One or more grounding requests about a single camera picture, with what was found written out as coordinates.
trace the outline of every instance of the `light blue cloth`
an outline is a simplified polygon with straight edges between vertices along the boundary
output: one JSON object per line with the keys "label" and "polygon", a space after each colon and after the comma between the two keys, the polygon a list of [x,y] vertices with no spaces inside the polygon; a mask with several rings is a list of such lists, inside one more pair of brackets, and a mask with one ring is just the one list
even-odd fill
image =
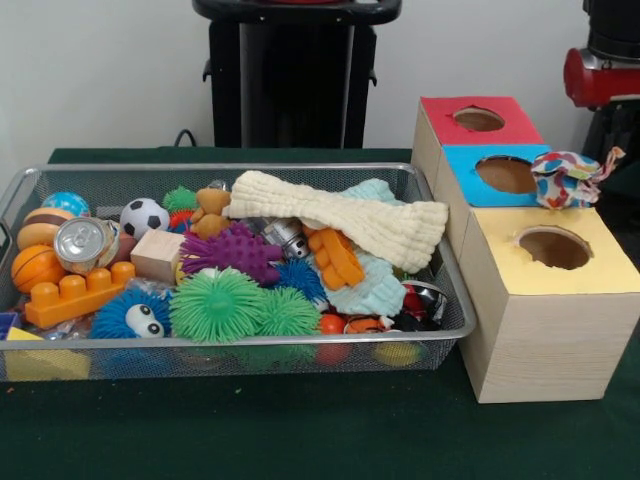
{"label": "light blue cloth", "polygon": [[[377,178],[351,187],[341,195],[350,198],[379,200],[390,205],[404,205],[403,202],[396,200],[389,184]],[[402,308],[406,290],[393,275],[391,263],[371,255],[359,247],[355,247],[354,251],[364,269],[365,279],[355,287],[343,287],[339,290],[329,290],[325,286],[331,305],[336,307],[340,313],[388,317],[397,315]],[[309,260],[315,267],[312,256],[309,257]]]}

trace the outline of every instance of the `blue ball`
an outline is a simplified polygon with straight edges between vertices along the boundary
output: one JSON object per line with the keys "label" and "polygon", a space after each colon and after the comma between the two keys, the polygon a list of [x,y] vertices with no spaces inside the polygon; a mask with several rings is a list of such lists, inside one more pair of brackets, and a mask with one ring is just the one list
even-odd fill
{"label": "blue ball", "polygon": [[90,217],[89,204],[84,198],[73,192],[57,192],[42,202],[43,207],[60,208],[73,213],[76,217]]}

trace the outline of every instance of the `black cable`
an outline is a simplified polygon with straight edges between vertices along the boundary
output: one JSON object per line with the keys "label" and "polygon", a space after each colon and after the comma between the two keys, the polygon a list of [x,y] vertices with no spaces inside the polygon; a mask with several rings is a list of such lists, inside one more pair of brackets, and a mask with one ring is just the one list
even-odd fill
{"label": "black cable", "polygon": [[189,137],[189,140],[191,141],[191,146],[192,147],[197,147],[198,143],[196,142],[195,137],[193,136],[193,133],[191,133],[191,131],[188,128],[185,128],[183,130],[180,131],[180,133],[178,134],[176,141],[173,142],[173,146],[174,147],[179,147],[180,146],[180,142],[182,141],[182,137],[184,136]]}

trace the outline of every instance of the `white wall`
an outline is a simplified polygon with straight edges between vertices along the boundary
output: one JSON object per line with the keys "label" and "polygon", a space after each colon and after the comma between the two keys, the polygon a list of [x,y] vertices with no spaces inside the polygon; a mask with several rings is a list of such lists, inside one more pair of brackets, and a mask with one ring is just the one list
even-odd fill
{"label": "white wall", "polygon": [[567,50],[586,43],[582,0],[405,0],[378,32],[365,142],[410,145],[418,97],[510,95],[547,143],[580,149],[590,114],[564,94]]}
{"label": "white wall", "polygon": [[[377,29],[366,145],[409,147],[420,95],[513,95],[557,148],[588,115],[565,98],[582,0],[405,0]],[[0,0],[0,186],[55,147],[211,144],[208,22],[189,0]]]}

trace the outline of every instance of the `toy pile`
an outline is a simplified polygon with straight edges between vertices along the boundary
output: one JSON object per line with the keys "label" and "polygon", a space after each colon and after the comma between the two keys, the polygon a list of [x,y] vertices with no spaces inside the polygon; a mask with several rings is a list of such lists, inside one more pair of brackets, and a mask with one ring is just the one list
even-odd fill
{"label": "toy pile", "polygon": [[17,237],[12,280],[28,297],[5,337],[231,343],[440,328],[445,295],[411,275],[440,241],[445,205],[404,204],[378,179],[330,193],[249,171],[231,191],[214,185],[134,199],[119,221],[91,217],[73,192],[45,199]]}

